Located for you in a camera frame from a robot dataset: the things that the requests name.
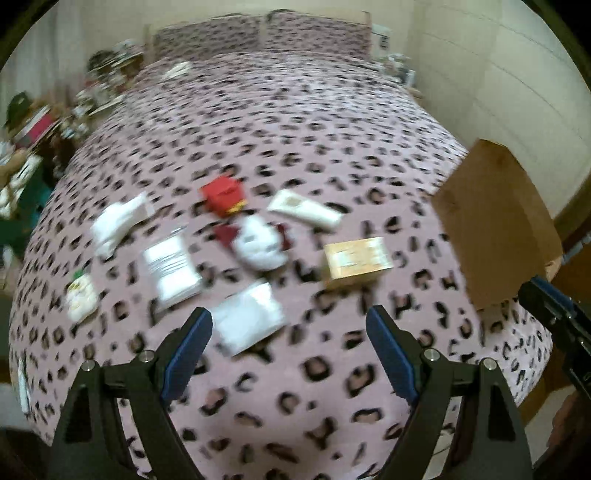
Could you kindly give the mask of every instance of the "white curtain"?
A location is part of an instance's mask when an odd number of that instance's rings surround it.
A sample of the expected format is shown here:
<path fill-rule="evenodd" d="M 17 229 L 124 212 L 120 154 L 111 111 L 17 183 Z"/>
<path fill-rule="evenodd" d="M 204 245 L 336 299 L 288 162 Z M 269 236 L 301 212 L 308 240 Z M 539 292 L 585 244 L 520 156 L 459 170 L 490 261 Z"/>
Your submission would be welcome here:
<path fill-rule="evenodd" d="M 0 122 L 10 100 L 26 91 L 32 98 L 72 98 L 86 69 L 81 0 L 60 0 L 26 33 L 0 71 Z"/>

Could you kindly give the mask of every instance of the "cardboard box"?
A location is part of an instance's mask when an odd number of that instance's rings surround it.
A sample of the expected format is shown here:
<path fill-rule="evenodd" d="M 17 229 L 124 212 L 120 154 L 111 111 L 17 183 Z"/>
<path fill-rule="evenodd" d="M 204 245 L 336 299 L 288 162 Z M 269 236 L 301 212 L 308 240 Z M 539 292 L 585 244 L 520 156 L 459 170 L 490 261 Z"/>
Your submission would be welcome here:
<path fill-rule="evenodd" d="M 478 140 L 431 202 L 477 309 L 516 296 L 534 275 L 551 280 L 560 268 L 552 218 L 507 147 Z"/>
<path fill-rule="evenodd" d="M 375 281 L 393 267 L 382 237 L 329 244 L 324 247 L 326 288 L 341 288 Z"/>

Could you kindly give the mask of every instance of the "box flap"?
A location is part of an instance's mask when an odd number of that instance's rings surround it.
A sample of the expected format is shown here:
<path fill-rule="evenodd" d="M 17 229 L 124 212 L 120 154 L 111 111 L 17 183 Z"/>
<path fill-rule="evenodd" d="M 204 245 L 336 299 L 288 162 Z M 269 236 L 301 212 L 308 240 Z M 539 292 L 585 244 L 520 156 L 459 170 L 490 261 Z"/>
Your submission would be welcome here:
<path fill-rule="evenodd" d="M 525 171 L 504 146 L 479 140 L 433 196 L 477 309 L 517 294 L 561 254 Z"/>

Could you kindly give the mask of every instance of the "wall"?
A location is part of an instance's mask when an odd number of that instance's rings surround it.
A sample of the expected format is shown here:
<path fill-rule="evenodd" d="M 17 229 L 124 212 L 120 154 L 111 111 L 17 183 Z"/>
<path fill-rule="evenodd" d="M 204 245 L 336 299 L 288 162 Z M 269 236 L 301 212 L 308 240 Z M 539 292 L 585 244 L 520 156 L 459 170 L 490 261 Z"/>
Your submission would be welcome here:
<path fill-rule="evenodd" d="M 591 168 L 591 93 L 546 24 L 521 0 L 417 0 L 407 52 L 427 110 L 507 145 L 557 215 Z"/>
<path fill-rule="evenodd" d="M 553 216 L 588 176 L 591 94 L 521 0 L 60 0 L 0 72 L 0 121 L 14 94 L 80 85 L 92 53 L 143 41 L 146 25 L 277 8 L 357 21 L 369 11 L 392 30 L 391 51 L 413 58 L 427 110 L 468 147 L 479 137 L 507 145 Z"/>

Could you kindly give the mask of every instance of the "metal screw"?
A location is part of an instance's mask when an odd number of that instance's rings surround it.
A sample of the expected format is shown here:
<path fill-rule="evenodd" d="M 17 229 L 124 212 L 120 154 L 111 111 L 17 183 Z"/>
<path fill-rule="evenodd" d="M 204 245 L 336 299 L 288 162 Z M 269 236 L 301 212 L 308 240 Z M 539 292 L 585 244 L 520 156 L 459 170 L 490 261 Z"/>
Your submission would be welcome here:
<path fill-rule="evenodd" d="M 492 358 L 485 358 L 482 363 L 487 370 L 494 370 L 496 368 L 496 362 Z"/>
<path fill-rule="evenodd" d="M 430 362 L 436 362 L 441 357 L 441 354 L 434 348 L 428 348 L 423 352 L 423 355 Z"/>
<path fill-rule="evenodd" d="M 154 360 L 155 353 L 152 350 L 146 350 L 138 355 L 139 361 L 143 364 L 149 364 Z"/>
<path fill-rule="evenodd" d="M 92 370 L 95 365 L 96 362 L 94 360 L 84 360 L 84 362 L 82 362 L 82 370 L 85 372 L 90 372 L 90 370 Z"/>

